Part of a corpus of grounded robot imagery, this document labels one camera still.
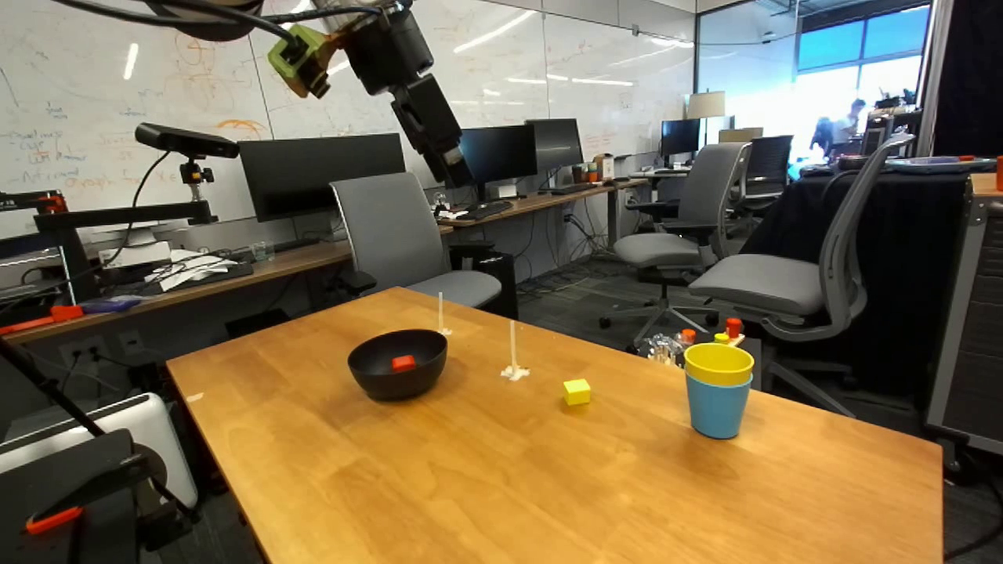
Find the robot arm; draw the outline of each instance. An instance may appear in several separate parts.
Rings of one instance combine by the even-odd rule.
[[[143,0],[155,18],[122,17],[124,12],[89,0],[54,1],[129,21],[155,20],[154,25],[171,25],[211,41],[247,35],[256,26],[252,19],[271,25],[283,38],[269,52],[269,62],[300,97],[311,93],[321,97],[330,89],[327,65],[338,49],[344,49],[370,95],[393,96],[390,105],[397,120],[435,180],[454,187],[472,180],[459,151],[459,124],[435,78],[425,74],[434,59],[411,13],[412,0],[313,0],[317,9],[264,16],[264,0]],[[288,33],[276,26],[320,17],[326,34],[298,24]]]

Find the cup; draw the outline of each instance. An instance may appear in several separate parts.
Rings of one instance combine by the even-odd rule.
[[[275,260],[275,245],[271,241],[260,241],[251,244],[251,254],[255,262]]]
[[[693,345],[684,353],[690,425],[711,439],[738,435],[752,384],[752,355],[719,343]]]

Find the yellow cup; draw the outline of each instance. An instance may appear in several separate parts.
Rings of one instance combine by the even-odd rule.
[[[695,344],[686,349],[686,373],[711,385],[741,385],[755,362],[744,350],[719,343]]]

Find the whiteboard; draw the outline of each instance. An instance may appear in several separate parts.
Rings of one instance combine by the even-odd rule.
[[[135,2],[109,4],[142,8]],[[3,0],[0,18],[0,190],[62,190],[70,210],[128,206],[159,152],[134,140],[141,121],[221,134],[271,136],[245,39],[212,43],[53,2]],[[125,78],[131,44],[135,62]],[[185,202],[172,156],[139,204]],[[211,159],[205,189],[221,219],[253,215],[236,160]]]
[[[53,2],[0,3],[0,191],[62,190],[71,210],[128,206],[159,156],[135,143],[141,121],[234,140],[396,131],[408,170],[425,188],[438,186],[403,135],[391,96],[369,96],[343,53],[332,60],[328,94],[301,99],[269,65],[276,38],[262,31],[214,43]],[[268,0],[265,10],[288,12],[299,3]],[[478,0],[419,0],[413,10],[435,56],[431,72],[462,127],[577,117],[586,159],[650,152],[658,122],[681,117],[682,96],[691,91],[692,49],[659,47],[630,30]],[[692,18],[680,25],[686,21],[692,25]],[[126,77],[132,44],[135,63]],[[178,176],[184,161],[164,161],[139,204],[187,201]],[[217,179],[204,189],[213,212],[221,220],[254,217],[240,160],[202,165]],[[0,236],[34,230],[30,218],[17,222]]]

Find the lamp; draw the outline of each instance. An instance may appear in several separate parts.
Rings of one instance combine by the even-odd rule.
[[[707,117],[721,117],[727,115],[724,107],[724,91],[702,92],[690,94],[686,103],[687,119],[706,119]],[[703,128],[703,145],[707,145],[707,129],[709,125],[705,121]]]

